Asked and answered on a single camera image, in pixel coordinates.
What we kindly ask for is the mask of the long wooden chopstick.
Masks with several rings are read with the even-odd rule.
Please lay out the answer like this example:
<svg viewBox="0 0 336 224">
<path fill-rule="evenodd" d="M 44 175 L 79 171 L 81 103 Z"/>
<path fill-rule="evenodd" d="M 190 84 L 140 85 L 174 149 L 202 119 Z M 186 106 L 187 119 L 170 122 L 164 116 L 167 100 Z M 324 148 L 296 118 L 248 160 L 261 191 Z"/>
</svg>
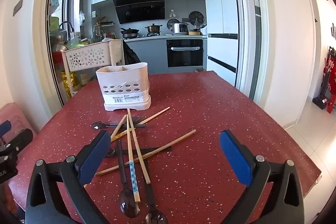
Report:
<svg viewBox="0 0 336 224">
<path fill-rule="evenodd" d="M 147 159 L 147 158 L 155 155 L 156 153 L 159 153 L 159 152 L 167 149 L 168 147 L 172 147 L 173 145 L 179 143 L 180 141 L 183 141 L 184 139 L 188 138 L 189 136 L 193 135 L 194 133 L 196 133 L 196 130 L 192 130 L 192 131 L 186 133 L 185 135 L 183 135 L 183 136 L 181 136 L 181 137 L 179 137 L 179 138 L 171 141 L 170 143 L 167 143 L 167 144 L 163 145 L 162 147 L 159 147 L 159 148 L 155 149 L 154 151 L 146 153 L 145 155 L 142 156 L 142 158 L 143 159 Z M 111 168 L 108 168 L 108 169 L 96 172 L 95 176 L 102 176 L 104 174 L 113 172 L 114 170 L 118 170 L 118 169 L 119 169 L 119 167 L 116 165 L 116 166 L 113 166 Z"/>
</svg>

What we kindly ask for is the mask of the dark translucent spoon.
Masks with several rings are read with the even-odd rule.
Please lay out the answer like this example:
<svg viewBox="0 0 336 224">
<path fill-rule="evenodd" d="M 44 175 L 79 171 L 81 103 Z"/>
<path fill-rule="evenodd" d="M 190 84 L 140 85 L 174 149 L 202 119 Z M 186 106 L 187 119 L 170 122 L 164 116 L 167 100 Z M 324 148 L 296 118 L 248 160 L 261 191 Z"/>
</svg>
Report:
<svg viewBox="0 0 336 224">
<path fill-rule="evenodd" d="M 133 191 L 128 187 L 121 140 L 117 141 L 117 158 L 122 185 L 119 196 L 120 210 L 128 218 L 135 218 L 140 214 L 140 208 L 134 200 Z"/>
<path fill-rule="evenodd" d="M 146 194 L 146 202 L 149 207 L 149 211 L 145 217 L 145 221 L 147 224 L 168 224 L 167 217 L 163 214 L 163 212 L 159 211 L 155 205 L 155 197 L 153 193 L 152 184 L 148 184 L 145 182 L 145 194 Z"/>
</svg>

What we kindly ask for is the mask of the black spoon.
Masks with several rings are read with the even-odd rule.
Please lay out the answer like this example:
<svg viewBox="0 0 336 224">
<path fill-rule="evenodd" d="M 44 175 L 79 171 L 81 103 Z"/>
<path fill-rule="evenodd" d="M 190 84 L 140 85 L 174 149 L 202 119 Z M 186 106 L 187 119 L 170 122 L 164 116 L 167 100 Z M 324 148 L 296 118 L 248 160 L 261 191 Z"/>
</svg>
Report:
<svg viewBox="0 0 336 224">
<path fill-rule="evenodd" d="M 141 153 L 142 153 L 142 155 L 144 155 L 144 154 L 146 154 L 146 153 L 153 152 L 153 151 L 155 151 L 156 149 L 157 149 L 157 148 L 142 148 L 142 149 L 141 149 Z M 165 148 L 165 149 L 163 150 L 163 152 L 170 152 L 170 151 L 172 151 L 172 147 L 171 147 L 171 146 L 169 146 L 169 147 L 167 147 L 167 148 Z M 126 154 L 128 154 L 128 151 L 127 151 L 126 149 L 124 149 L 124 150 L 122 150 L 122 153 L 123 153 L 124 155 L 126 155 Z M 115 157 L 115 156 L 117 156 L 117 150 L 116 150 L 115 148 L 110 147 L 110 148 L 108 149 L 108 153 L 106 154 L 105 158 L 112 158 L 112 157 Z"/>
<path fill-rule="evenodd" d="M 135 128 L 145 128 L 146 127 L 146 124 L 140 124 L 139 117 L 135 117 L 134 119 L 132 119 L 132 121 L 133 121 L 133 125 Z M 105 123 L 102 121 L 91 124 L 91 127 L 95 130 L 100 130 L 100 129 L 107 128 L 107 127 L 116 128 L 117 126 L 118 126 L 117 123 Z"/>
</svg>

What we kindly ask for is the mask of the short wooden chopstick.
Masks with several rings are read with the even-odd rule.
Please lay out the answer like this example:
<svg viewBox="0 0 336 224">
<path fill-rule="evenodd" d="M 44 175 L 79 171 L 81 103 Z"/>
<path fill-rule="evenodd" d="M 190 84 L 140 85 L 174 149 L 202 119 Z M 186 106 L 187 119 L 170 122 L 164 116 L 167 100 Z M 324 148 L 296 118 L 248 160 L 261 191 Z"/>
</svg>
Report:
<svg viewBox="0 0 336 224">
<path fill-rule="evenodd" d="M 113 138 L 117 135 L 117 133 L 119 132 L 121 126 L 123 125 L 124 123 L 124 120 L 127 118 L 127 115 L 124 115 L 120 122 L 118 123 L 117 127 L 114 129 L 114 131 L 112 132 L 112 135 L 110 136 L 110 141 L 113 141 Z"/>
</svg>

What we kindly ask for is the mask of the plain wooden chopstick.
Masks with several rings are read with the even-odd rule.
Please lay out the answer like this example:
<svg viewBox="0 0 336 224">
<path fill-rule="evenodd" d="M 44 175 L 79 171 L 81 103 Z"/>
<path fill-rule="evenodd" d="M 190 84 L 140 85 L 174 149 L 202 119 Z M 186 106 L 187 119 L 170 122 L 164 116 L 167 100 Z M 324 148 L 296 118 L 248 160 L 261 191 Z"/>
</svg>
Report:
<svg viewBox="0 0 336 224">
<path fill-rule="evenodd" d="M 137 140 L 137 135 L 135 133 L 134 124 L 133 124 L 133 120 L 132 120 L 132 117 L 131 117 L 130 109 L 127 109 L 127 117 L 128 117 L 128 121 L 129 121 L 129 124 L 130 124 L 129 128 L 130 128 L 130 131 L 131 131 L 132 136 L 133 136 L 135 148 L 137 150 L 138 159 L 139 159 L 139 162 L 140 162 L 140 165 L 141 165 L 141 168 L 142 168 L 143 175 L 145 177 L 145 181 L 146 181 L 147 184 L 151 184 L 151 180 L 150 180 L 149 174 L 147 172 L 147 168 L 146 168 L 144 160 L 143 160 L 141 149 L 139 147 L 139 143 L 138 143 L 138 140 Z"/>
</svg>

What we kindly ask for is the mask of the pink chair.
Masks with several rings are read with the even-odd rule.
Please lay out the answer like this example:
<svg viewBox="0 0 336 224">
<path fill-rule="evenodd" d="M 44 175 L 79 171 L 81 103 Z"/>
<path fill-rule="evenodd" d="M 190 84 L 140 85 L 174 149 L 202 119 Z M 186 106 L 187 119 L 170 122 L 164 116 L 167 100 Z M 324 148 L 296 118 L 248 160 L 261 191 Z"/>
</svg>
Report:
<svg viewBox="0 0 336 224">
<path fill-rule="evenodd" d="M 11 129 L 4 134 L 1 133 L 1 146 L 9 143 L 9 141 L 14 139 L 21 131 L 27 128 L 32 131 L 34 137 L 37 135 L 19 106 L 14 102 L 8 103 L 1 108 L 1 124 L 6 121 L 11 123 Z"/>
</svg>

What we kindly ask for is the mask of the white utensil holder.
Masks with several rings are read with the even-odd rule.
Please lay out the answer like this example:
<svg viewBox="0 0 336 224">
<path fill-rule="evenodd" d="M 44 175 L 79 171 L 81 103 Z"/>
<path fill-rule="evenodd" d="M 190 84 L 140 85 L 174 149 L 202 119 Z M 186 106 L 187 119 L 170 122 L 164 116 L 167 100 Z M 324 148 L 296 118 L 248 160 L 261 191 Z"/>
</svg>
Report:
<svg viewBox="0 0 336 224">
<path fill-rule="evenodd" d="M 96 76 L 106 111 L 150 107 L 147 63 L 106 66 L 97 70 Z"/>
</svg>

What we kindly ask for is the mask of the white perforated storage cart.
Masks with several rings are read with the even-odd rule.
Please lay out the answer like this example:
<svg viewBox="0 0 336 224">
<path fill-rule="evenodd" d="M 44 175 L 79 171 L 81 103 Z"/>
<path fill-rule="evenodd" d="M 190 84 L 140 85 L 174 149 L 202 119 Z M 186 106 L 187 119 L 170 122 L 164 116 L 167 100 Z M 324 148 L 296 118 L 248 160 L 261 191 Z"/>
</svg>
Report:
<svg viewBox="0 0 336 224">
<path fill-rule="evenodd" d="M 71 84 L 70 72 L 105 67 L 108 65 L 124 65 L 123 40 L 109 39 L 62 52 L 64 69 L 69 84 L 71 97 L 78 88 Z"/>
</svg>

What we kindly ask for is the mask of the black bag on cart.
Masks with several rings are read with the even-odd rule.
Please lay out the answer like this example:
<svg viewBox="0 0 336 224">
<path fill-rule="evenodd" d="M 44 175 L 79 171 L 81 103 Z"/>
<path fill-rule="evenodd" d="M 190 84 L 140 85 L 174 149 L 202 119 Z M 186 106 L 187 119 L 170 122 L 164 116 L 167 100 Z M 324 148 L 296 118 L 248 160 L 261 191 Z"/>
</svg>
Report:
<svg viewBox="0 0 336 224">
<path fill-rule="evenodd" d="M 125 65 L 140 63 L 137 54 L 132 50 L 125 41 L 123 41 L 123 56 Z"/>
</svg>

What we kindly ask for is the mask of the black wok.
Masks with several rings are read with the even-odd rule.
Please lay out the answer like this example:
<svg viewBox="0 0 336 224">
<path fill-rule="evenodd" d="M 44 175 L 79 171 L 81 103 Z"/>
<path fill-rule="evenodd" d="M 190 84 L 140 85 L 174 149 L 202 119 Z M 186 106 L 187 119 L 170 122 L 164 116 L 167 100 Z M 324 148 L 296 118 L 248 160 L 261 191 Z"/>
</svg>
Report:
<svg viewBox="0 0 336 224">
<path fill-rule="evenodd" d="M 138 37 L 139 30 L 133 28 L 120 28 L 120 32 L 124 39 L 133 39 Z"/>
</svg>

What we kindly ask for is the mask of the black built-in oven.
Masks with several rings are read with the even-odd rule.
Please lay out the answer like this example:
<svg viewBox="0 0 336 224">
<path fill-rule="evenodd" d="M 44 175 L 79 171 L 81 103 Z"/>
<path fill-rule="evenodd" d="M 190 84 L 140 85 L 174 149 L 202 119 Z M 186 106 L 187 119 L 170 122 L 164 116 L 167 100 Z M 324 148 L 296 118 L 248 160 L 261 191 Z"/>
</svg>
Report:
<svg viewBox="0 0 336 224">
<path fill-rule="evenodd" d="M 167 46 L 167 64 L 174 67 L 202 67 L 202 39 L 169 39 Z"/>
</svg>

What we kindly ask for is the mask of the brass cooking pot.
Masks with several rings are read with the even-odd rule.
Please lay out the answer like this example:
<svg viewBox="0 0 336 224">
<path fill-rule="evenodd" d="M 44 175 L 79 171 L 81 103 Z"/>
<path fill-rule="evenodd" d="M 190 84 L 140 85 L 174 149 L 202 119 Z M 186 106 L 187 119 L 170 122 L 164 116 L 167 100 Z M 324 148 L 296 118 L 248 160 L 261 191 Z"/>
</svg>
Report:
<svg viewBox="0 0 336 224">
<path fill-rule="evenodd" d="M 157 24 L 152 24 L 152 25 L 149 25 L 147 27 L 145 27 L 147 29 L 147 33 L 148 34 L 160 34 L 161 32 L 161 26 L 162 25 L 157 25 Z"/>
</svg>

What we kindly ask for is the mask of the black range hood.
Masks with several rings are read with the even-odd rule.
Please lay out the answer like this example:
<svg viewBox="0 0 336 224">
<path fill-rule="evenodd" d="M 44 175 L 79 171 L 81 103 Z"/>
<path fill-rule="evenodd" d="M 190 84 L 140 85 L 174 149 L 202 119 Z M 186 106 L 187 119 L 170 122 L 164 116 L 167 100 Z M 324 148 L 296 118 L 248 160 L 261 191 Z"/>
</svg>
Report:
<svg viewBox="0 0 336 224">
<path fill-rule="evenodd" d="M 120 24 L 165 18 L 165 0 L 113 0 Z"/>
</svg>

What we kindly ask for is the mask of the silver rice cooker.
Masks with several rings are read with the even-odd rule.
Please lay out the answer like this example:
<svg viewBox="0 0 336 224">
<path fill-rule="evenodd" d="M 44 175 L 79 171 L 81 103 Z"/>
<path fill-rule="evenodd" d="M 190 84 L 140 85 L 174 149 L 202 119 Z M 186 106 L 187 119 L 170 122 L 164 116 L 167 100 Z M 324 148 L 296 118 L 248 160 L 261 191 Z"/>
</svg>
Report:
<svg viewBox="0 0 336 224">
<path fill-rule="evenodd" d="M 172 25 L 172 32 L 174 35 L 188 35 L 189 25 L 187 23 L 174 23 Z"/>
</svg>

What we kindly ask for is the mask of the white refrigerator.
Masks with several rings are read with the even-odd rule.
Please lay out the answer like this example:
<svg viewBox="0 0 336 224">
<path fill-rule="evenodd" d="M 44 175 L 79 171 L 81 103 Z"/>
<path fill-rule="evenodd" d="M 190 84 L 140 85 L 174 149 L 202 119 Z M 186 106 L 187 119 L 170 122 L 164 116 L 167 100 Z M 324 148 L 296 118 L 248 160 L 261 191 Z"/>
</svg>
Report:
<svg viewBox="0 0 336 224">
<path fill-rule="evenodd" d="M 207 65 L 232 86 L 236 85 L 239 55 L 239 1 L 205 0 Z"/>
</svg>

